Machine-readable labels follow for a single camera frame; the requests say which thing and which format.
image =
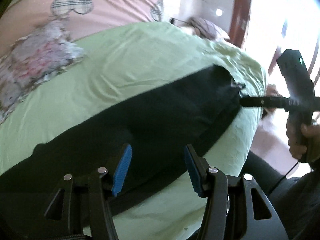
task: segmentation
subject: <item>person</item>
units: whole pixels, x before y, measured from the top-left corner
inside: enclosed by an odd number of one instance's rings
[[[320,155],[320,125],[302,124],[301,133],[309,139],[313,155]],[[301,159],[307,147],[297,143],[290,118],[287,136],[292,157]],[[312,167],[314,170],[301,178],[282,179],[278,171],[250,151],[240,174],[249,173],[255,178],[292,240],[320,239],[320,167]]]

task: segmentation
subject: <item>person's leg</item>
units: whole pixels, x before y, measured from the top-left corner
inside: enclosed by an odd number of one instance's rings
[[[267,196],[270,189],[282,178],[282,175],[278,171],[252,151],[249,151],[247,160],[239,176],[245,173],[254,177]]]

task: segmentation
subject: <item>blue rubber pad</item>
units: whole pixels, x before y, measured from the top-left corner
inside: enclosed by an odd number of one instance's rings
[[[199,197],[202,197],[204,191],[202,190],[201,176],[187,146],[184,148],[184,161],[187,166],[193,190],[198,194]]]
[[[125,176],[127,176],[127,172],[131,163],[131,158],[132,148],[130,145],[128,145],[125,148],[122,158],[116,168],[115,174],[113,175],[112,195],[114,197],[116,197],[122,190]]]

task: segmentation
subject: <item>silver screw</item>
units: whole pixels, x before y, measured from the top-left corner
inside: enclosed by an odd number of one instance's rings
[[[244,179],[246,179],[246,180],[252,180],[252,179],[253,179],[253,177],[252,177],[250,174],[248,174],[248,173],[244,174],[243,177],[244,177]]]
[[[99,172],[99,173],[105,173],[105,172],[107,172],[107,168],[106,168],[106,167],[100,167],[100,168],[98,169],[98,172]]]
[[[210,172],[210,173],[217,173],[217,172],[218,172],[218,169],[215,168],[215,167],[210,167],[210,168],[209,168],[209,172]]]
[[[63,179],[67,180],[67,181],[71,180],[72,179],[72,175],[71,174],[66,174],[66,175],[64,175]]]

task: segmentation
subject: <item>black cable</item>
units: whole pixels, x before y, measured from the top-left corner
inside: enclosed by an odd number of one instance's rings
[[[298,165],[299,162],[297,162],[279,181],[269,190],[268,196],[276,189],[276,187],[279,186],[280,182],[283,181],[287,175]]]

